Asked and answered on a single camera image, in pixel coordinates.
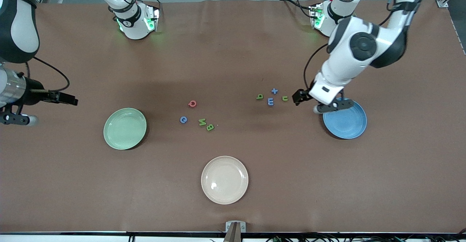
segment brown table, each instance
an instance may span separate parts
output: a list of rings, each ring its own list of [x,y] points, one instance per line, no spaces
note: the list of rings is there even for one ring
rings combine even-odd
[[[216,231],[227,220],[253,232],[464,227],[465,56],[448,10],[432,0],[413,21],[406,55],[347,87],[368,116],[354,140],[328,135],[313,103],[255,100],[273,87],[291,98],[326,42],[296,7],[165,4],[160,32],[142,41],[125,38],[106,7],[37,9],[38,56],[68,75],[79,105],[26,107],[38,126],[1,128],[1,231]],[[364,1],[357,13],[379,22],[384,7]],[[313,60],[309,80],[326,57]],[[50,68],[30,66],[48,88],[63,85]],[[117,151],[102,131],[124,107],[141,110],[149,130],[137,148]],[[201,118],[215,130],[199,127]],[[220,155],[240,159],[250,177],[245,196],[227,206],[200,186]]]

